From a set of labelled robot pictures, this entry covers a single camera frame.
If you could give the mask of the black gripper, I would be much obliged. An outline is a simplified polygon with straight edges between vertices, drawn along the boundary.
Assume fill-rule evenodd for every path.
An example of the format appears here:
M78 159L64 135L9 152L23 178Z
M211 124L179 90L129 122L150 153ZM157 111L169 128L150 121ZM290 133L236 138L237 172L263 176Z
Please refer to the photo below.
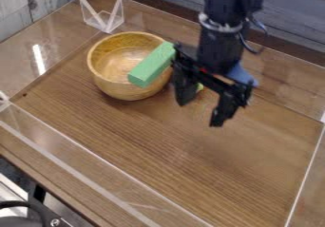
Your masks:
M197 16L200 36L197 47L175 44L172 59L172 84L179 106L188 104L201 84L219 95L212 110L209 127L221 127L237 108L245 107L251 90L257 85L253 77L240 66L244 31L248 22L239 21L232 27L217 24L205 13Z

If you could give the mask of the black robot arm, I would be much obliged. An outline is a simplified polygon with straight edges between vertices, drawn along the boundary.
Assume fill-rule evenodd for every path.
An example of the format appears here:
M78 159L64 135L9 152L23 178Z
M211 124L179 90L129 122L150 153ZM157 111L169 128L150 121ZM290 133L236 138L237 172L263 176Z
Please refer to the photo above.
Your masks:
M201 85L217 94L209 126L219 127L237 109L247 106L252 89L257 86L253 76L240 65L241 54L257 55L261 50L245 43L251 26L261 23L253 13L261 9L263 0L204 0L197 15L200 36L196 47L176 44L172 59L172 84L177 105L188 104Z

